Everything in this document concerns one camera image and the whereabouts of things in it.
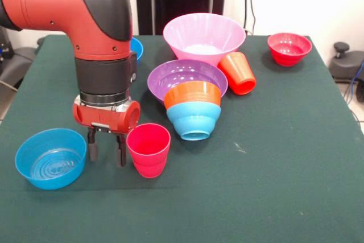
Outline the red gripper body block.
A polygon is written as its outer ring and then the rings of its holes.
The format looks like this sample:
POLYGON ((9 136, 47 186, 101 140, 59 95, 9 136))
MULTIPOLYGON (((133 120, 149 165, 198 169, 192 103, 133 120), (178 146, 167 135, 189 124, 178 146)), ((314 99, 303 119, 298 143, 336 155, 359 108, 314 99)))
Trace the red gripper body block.
POLYGON ((139 102, 131 98, 119 105, 90 106, 81 102, 78 95, 73 102, 72 113, 76 122, 82 126, 127 134, 138 124, 141 109, 139 102))

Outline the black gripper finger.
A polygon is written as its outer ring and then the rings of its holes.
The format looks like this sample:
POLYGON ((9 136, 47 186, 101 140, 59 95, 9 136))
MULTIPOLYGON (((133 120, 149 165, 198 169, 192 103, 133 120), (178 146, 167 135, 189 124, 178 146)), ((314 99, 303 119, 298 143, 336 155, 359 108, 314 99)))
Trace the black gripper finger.
POLYGON ((118 167, 124 167, 127 163, 126 158, 126 141, 123 134, 117 134, 117 158, 116 164, 118 167))
POLYGON ((96 130, 95 128, 88 129, 88 152, 91 161, 98 160, 98 146, 96 142, 96 130))

